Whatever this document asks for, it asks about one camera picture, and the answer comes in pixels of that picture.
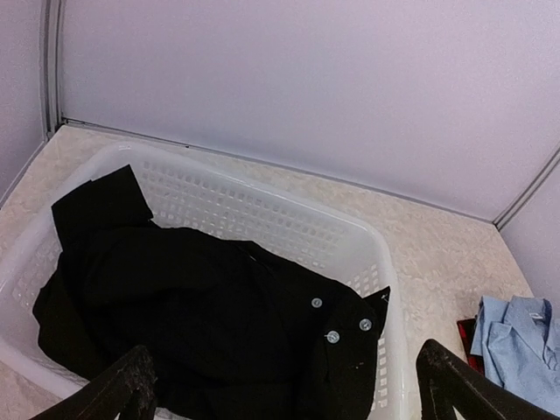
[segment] white plastic laundry basket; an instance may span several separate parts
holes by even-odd
[[[367,296],[387,285],[391,299],[379,341],[371,420],[408,419],[406,342],[396,274],[383,237],[369,225],[270,186],[136,143],[108,146],[57,191],[130,164],[162,227],[197,228],[224,239],[250,239],[269,251],[337,279]],[[86,381],[39,349],[32,307],[55,271],[60,243],[50,206],[0,264],[0,360],[43,389],[66,398]],[[174,418],[164,410],[160,418]]]

